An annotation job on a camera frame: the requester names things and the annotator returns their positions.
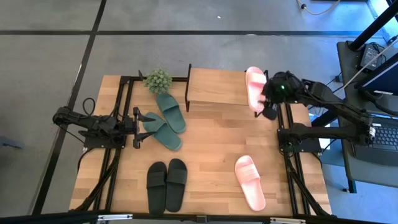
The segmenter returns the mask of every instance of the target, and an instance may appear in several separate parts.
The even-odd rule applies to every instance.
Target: black slide sandal
[[[166,209],[169,212],[178,212],[182,205],[185,184],[187,183],[187,167],[180,159],[170,161],[166,182]]]
[[[147,174],[148,207],[151,215],[162,215],[166,202],[166,164],[155,162]]]

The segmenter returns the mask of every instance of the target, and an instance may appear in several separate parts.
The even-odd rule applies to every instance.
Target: slide sandal
[[[248,90],[248,103],[250,110],[261,112],[264,105],[259,101],[265,101],[266,97],[261,95],[262,88],[267,82],[267,77],[260,68],[250,67],[246,70],[246,89]]]
[[[148,118],[156,119],[156,121],[143,122],[144,128],[147,132],[156,132],[153,137],[160,143],[166,146],[167,149],[177,151],[181,148],[182,142],[167,125],[167,123],[157,114],[149,112],[145,114]]]
[[[263,210],[266,200],[261,189],[260,175],[250,156],[242,156],[236,161],[235,174],[250,208],[254,211]]]
[[[151,215],[164,213],[166,203],[166,164],[155,162],[147,174],[148,207]]]
[[[169,212],[178,212],[182,205],[185,184],[187,183],[187,167],[180,159],[170,161],[166,183],[166,209]]]
[[[168,94],[159,94],[156,97],[156,103],[164,118],[170,125],[170,128],[177,134],[183,133],[187,125],[185,124],[184,118],[182,117],[180,106],[175,98]]]

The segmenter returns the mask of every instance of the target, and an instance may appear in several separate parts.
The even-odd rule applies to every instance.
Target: desk
[[[337,43],[337,50],[340,60],[341,73],[345,84],[358,72],[358,70],[355,68],[355,65],[358,63],[361,53],[353,52],[348,49],[346,42]],[[365,73],[361,73],[357,76],[356,79],[360,80],[365,76]],[[349,85],[347,86],[347,88],[345,88],[345,95],[346,101],[348,103],[357,106],[358,108],[367,109],[369,112],[373,111],[380,113],[380,111],[371,102],[363,100],[358,95],[358,92],[354,88],[354,85]],[[383,96],[383,98],[381,98],[379,102],[387,108],[390,108],[392,110],[398,110],[398,97],[396,96]],[[329,119],[330,121],[337,118],[337,116],[333,114],[327,114],[326,117],[327,116],[329,117],[326,118],[326,120]],[[339,125],[344,126],[346,122],[347,121],[345,121],[344,119],[339,118]],[[398,187],[398,167],[383,166],[371,162],[361,161],[354,157],[351,144],[348,141],[342,141],[342,143],[346,175],[347,178],[349,178],[349,184],[351,185],[350,192],[355,191],[354,182],[350,183],[350,181],[352,180]]]
[[[120,76],[104,76],[95,114],[111,112],[119,80]],[[129,136],[121,153],[111,211],[148,213],[146,175],[149,166],[156,161],[169,164],[171,159],[179,158],[187,165],[188,180],[178,214],[291,216],[284,158],[277,150],[278,122],[264,117],[256,119],[248,106],[243,105],[191,102],[187,113],[184,110],[185,87],[185,82],[173,82],[170,89],[170,94],[180,103],[187,123],[187,131],[179,135],[182,148],[178,152],[170,151],[151,137],[141,144],[140,149],[134,149],[132,136]],[[134,106],[138,106],[143,114],[150,111],[161,114],[155,96],[142,82],[134,82],[130,111]],[[306,107],[292,105],[292,111],[295,122],[310,125]],[[234,174],[234,163],[246,154],[253,158],[261,176],[267,205],[260,212],[249,208]],[[71,209],[79,206],[96,185],[103,155],[104,149],[94,149],[83,158]],[[323,209],[331,213],[319,161],[305,153],[301,153],[301,161],[309,191]],[[104,208],[106,189],[107,186],[100,208]],[[299,189],[295,189],[302,211]]]

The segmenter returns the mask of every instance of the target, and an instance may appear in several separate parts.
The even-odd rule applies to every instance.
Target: pink slipper
[[[250,67],[246,70],[246,88],[248,90],[248,102],[250,110],[261,112],[264,105],[259,101],[265,101],[266,97],[261,95],[262,88],[266,84],[267,78],[260,68]]]
[[[242,156],[236,161],[235,174],[250,208],[254,211],[263,210],[266,200],[261,189],[260,175],[250,156]]]

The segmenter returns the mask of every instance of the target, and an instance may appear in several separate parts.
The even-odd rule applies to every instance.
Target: green slide sandal
[[[168,93],[160,94],[156,98],[156,103],[175,133],[180,134],[187,129],[180,106],[172,95]]]
[[[156,132],[153,137],[167,147],[167,149],[177,151],[181,148],[181,139],[169,128],[167,123],[157,114],[149,112],[145,114],[147,118],[156,119],[156,121],[143,122],[147,132]]]

